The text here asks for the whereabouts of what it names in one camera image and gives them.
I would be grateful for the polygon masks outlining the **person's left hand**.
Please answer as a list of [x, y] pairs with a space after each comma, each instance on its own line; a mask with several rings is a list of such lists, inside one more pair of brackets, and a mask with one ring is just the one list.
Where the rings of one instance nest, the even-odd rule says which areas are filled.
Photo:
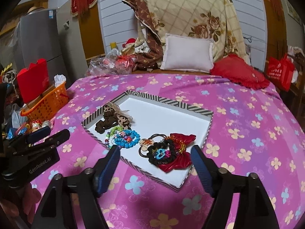
[[[32, 188], [31, 183], [27, 184], [24, 187], [22, 209], [24, 214], [27, 215], [27, 221], [30, 224], [32, 224], [33, 222], [35, 216], [36, 204], [40, 201], [40, 199], [41, 199], [41, 193], [36, 188]], [[19, 216], [19, 209], [12, 202], [1, 199], [1, 207], [3, 208], [4, 213], [6, 215], [13, 218]]]

